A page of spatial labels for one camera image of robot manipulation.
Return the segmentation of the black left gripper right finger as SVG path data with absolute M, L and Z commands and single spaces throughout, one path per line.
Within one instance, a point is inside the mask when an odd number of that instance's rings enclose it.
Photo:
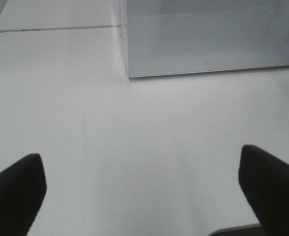
M 238 182 L 267 236 L 289 236 L 289 164 L 255 145 L 241 150 Z

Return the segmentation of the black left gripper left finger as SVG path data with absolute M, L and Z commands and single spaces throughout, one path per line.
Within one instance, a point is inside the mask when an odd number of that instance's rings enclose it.
M 26 236 L 47 191 L 41 156 L 29 154 L 0 172 L 0 236 Z

